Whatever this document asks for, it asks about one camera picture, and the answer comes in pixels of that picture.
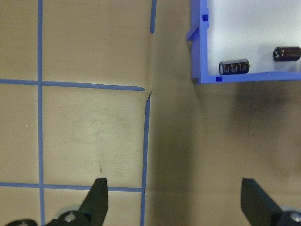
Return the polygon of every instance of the blue plastic bin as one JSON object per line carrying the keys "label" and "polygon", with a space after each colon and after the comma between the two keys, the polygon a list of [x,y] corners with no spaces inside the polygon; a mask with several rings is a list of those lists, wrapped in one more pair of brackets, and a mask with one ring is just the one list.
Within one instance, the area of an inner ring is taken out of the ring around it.
{"label": "blue plastic bin", "polygon": [[208,28],[210,13],[207,0],[190,1],[191,25],[187,33],[187,41],[191,45],[191,77],[197,83],[223,83],[245,81],[293,81],[301,80],[301,73],[287,71],[269,71],[262,73],[247,73],[237,75],[209,75],[208,73]]}

